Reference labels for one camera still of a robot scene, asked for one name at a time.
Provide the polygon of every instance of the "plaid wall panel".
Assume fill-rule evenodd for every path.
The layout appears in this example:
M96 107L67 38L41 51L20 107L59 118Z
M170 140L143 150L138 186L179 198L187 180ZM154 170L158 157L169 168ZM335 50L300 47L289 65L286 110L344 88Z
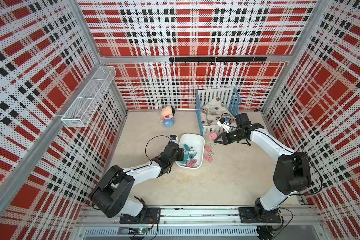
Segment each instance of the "plaid wall panel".
M0 184L93 65L66 2L0 1Z
M0 186L94 65L64 0L0 1ZM123 114L108 92L63 127L0 217L0 239L69 239Z
M0 239L68 240L124 115L107 90L88 127L63 127L0 217Z
M278 139L320 170L323 190L307 201L332 237L360 239L360 1L329 2L265 114ZM311 193L317 172L312 179Z
M289 54L316 3L78 2L102 56Z
M195 108L196 89L236 87L241 109L259 109L284 62L126 63L112 65L129 109Z

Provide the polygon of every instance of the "blanket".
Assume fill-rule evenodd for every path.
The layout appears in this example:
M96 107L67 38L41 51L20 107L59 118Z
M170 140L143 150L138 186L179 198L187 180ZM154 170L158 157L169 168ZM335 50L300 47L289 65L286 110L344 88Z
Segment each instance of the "blanket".
M220 98L214 98L206 103L201 109L201 121L203 126L217 125L223 113L229 113L229 110L221 103ZM223 118L230 119L230 116L224 114ZM231 124L235 122L235 117L231 115Z

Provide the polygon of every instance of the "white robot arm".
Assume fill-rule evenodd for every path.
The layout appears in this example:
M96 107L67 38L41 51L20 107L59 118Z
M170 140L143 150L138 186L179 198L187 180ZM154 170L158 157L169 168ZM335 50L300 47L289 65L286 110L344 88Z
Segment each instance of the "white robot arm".
M259 145L276 162L274 185L264 196L256 200L254 206L256 219L266 222L285 199L311 185L310 160L304 152L295 152L279 142L259 123L252 124L246 113L235 116L235 120L236 130L221 133L214 142L227 145L243 139L250 140ZM221 119L221 124L228 125L224 119Z
M305 153L294 152L279 142L259 123L252 124L245 113L235 116L235 120L237 127L231 127L221 119L221 125L228 126L229 132L221 133L214 142L227 145L243 139L250 140L258 144L276 162L274 185L255 201L252 209L255 219L269 222L285 199L311 185L310 160ZM142 222L147 216L144 201L128 195L135 185L169 173L175 161L183 160L183 149L178 146L177 137L171 135L171 138L173 141L167 144L164 151L146 164L126 169L112 166L92 190L90 198L93 204L108 218L121 213L135 217L135 222Z
M148 163L125 169L117 165L110 167L89 196L92 204L96 204L108 218L121 213L136 217L136 222L141 222L147 208L144 208L142 199L128 197L129 192L141 182L169 173L175 161L183 159L183 149L178 146L177 137L171 135L164 151Z

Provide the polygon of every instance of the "plush doll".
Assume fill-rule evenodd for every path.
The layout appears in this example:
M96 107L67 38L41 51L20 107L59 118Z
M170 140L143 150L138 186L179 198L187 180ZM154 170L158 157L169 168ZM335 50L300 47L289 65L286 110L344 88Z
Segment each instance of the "plush doll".
M165 127L170 127L173 125L173 116L175 115L175 109L171 106L166 106L160 111L161 114L161 124Z

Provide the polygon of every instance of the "floor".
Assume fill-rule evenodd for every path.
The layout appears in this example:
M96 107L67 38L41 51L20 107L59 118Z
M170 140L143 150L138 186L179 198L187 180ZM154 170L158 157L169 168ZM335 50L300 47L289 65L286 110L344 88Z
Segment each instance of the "floor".
M265 127L260 112L247 112L252 123ZM157 135L200 134L196 112L178 111L174 125L160 124L160 113L129 112L110 166L133 167L148 162L144 148L148 140ZM147 148L150 158L164 150L168 139L157 137ZM148 205L252 205L273 185L276 162L259 146L232 143L213 145L213 160L203 161L197 169L184 169L173 165L170 174L136 185L130 196L144 199ZM296 196L284 204L299 204Z

